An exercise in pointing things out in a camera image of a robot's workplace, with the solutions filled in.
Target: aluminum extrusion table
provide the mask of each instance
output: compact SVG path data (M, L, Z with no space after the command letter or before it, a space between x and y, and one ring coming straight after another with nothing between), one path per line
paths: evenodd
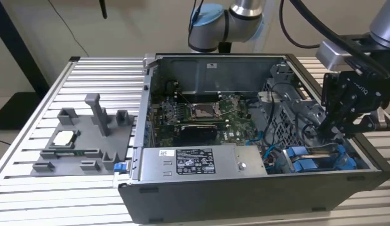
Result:
M299 57L322 83L327 70L314 57ZM117 189L114 176L32 178L32 162L58 125L63 107L90 114L87 93L101 93L101 105L110 114L127 109L138 114L142 84L142 58L80 58L64 68L42 104L0 160L0 226L113 225L134 226ZM135 130L130 140L134 143ZM369 141L390 162L390 132L366 133ZM390 225L390 180L377 190L353 195L333 211L257 218L199 221L185 226L350 226Z

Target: beige wall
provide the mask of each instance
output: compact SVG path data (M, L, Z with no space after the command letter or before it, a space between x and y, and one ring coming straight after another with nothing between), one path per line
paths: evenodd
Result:
M335 33L362 34L369 32L370 22L385 0L303 0L302 2ZM294 53L301 57L314 56L315 49L298 48L287 41L279 25L278 4L275 11L263 52ZM302 18L289 0L285 0L283 18L286 29L298 43L314 45L323 40L323 36Z
M226 7L233 0L214 0ZM98 0L52 0L91 57L189 52L187 27L193 0L107 0L109 19ZM7 0L4 7L50 81L70 56L84 56L47 0ZM253 44L234 46L251 52Z
M206 0L226 7L233 0ZM303 0L323 23L339 34L364 33L385 0ZM187 26L193 0L107 0L109 19L98 0L52 0L76 39L93 57L143 56L149 52L187 52ZM71 56L83 56L47 0L3 0L40 70L52 83ZM265 53L313 56L286 40L278 23L278 4L263 46ZM317 44L323 37L285 4L285 24L293 38ZM253 52L253 43L238 43L234 52ZM31 86L0 41L0 96L28 91Z

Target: blue cable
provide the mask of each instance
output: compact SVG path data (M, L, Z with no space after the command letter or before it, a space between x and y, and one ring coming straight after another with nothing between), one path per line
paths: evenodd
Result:
M261 141L261 140L262 140L262 135L263 135L263 134L262 134L262 131L259 131L259 132L258 132L258 139L250 139L250 140L245 143L245 145L249 146L251 142Z
M269 147L269 149L266 150L266 153L265 153L263 159L267 158L269 153L271 152L271 150L274 149L274 147L275 147L275 145L271 145L271 146Z

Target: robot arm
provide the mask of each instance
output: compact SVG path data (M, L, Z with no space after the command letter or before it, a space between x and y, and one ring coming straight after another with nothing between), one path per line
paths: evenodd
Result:
M262 25L261 0L235 0L229 10L219 4L201 4L193 14L189 46L195 52L213 52L222 42L250 40Z

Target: barcode sticker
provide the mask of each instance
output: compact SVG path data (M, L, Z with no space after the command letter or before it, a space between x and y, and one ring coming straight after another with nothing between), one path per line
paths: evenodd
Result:
M175 156L175 150L161 150L158 155L161 157L174 157Z
M217 63L210 63L207 64L207 69L211 69L211 68L218 68L218 64Z

